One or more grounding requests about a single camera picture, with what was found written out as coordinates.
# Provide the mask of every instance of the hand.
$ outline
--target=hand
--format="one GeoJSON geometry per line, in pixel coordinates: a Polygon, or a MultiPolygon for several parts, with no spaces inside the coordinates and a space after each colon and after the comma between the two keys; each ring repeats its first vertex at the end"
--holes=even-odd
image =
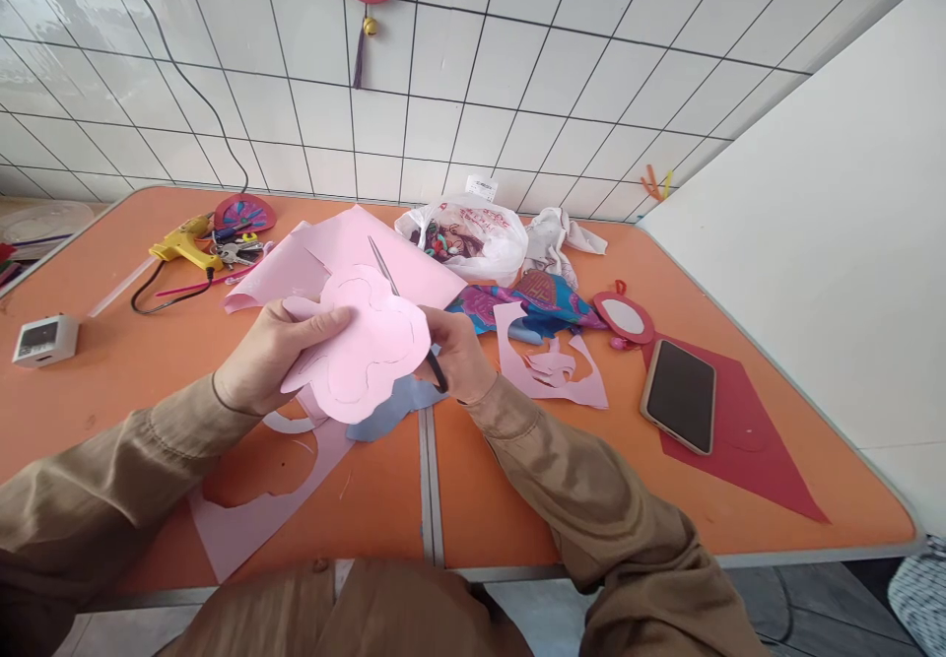
{"type": "Polygon", "coordinates": [[[288,403],[296,393],[279,390],[283,377],[300,352],[345,329],[348,307],[296,322],[281,300],[263,307],[249,332],[214,374],[214,390],[234,411],[265,416],[288,403]]]}
{"type": "MultiPolygon", "coordinates": [[[[498,376],[483,354],[470,318],[460,312],[451,313],[420,305],[431,328],[431,341],[440,345],[437,361],[446,376],[447,391],[457,401],[476,403],[493,388],[498,376]]],[[[414,375],[436,384],[437,378],[424,361],[414,375]]]]}

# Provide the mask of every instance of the gray floor tile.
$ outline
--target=gray floor tile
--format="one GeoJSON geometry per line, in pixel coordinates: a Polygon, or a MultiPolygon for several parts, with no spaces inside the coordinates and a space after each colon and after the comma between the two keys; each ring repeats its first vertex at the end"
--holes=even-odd
{"type": "Polygon", "coordinates": [[[485,584],[525,636],[535,657],[574,657],[584,633],[584,614],[594,596],[569,580],[485,584]]]}
{"type": "Polygon", "coordinates": [[[802,610],[787,644],[815,657],[923,657],[912,645],[802,610]]]}
{"type": "Polygon", "coordinates": [[[200,606],[92,613],[72,657],[152,657],[190,625],[200,606]]]}
{"type": "Polygon", "coordinates": [[[788,627],[788,605],[772,568],[733,568],[726,571],[746,604],[752,627],[763,635],[778,638],[788,627]]]}
{"type": "Polygon", "coordinates": [[[780,570],[793,605],[912,644],[897,619],[840,563],[780,570]]]}
{"type": "Polygon", "coordinates": [[[79,639],[82,637],[82,633],[86,631],[86,626],[91,619],[92,616],[88,614],[76,616],[72,623],[72,629],[69,630],[69,635],[59,645],[59,649],[53,653],[52,657],[72,657],[72,653],[75,652],[76,645],[79,644],[79,639]]]}

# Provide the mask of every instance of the phone screen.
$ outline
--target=phone screen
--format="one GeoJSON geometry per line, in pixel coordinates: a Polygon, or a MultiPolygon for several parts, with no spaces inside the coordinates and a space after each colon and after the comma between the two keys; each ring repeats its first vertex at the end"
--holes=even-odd
{"type": "Polygon", "coordinates": [[[661,341],[654,362],[647,412],[694,447],[709,453],[715,370],[666,340],[661,341]]]}

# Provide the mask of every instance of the smartphone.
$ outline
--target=smartphone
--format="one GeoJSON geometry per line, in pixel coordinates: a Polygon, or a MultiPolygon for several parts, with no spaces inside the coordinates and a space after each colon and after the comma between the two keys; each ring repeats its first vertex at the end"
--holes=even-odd
{"type": "Polygon", "coordinates": [[[716,370],[667,340],[659,340],[641,398],[641,414],[701,455],[712,452],[716,370]]]}

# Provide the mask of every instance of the plastic bag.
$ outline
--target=plastic bag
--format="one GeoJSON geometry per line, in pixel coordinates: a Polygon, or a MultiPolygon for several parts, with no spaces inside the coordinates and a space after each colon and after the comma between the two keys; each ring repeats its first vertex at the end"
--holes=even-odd
{"type": "Polygon", "coordinates": [[[495,280],[503,287],[515,281],[529,245],[515,212],[469,193],[412,209],[394,229],[408,240],[416,236],[419,248],[463,280],[495,280]]]}

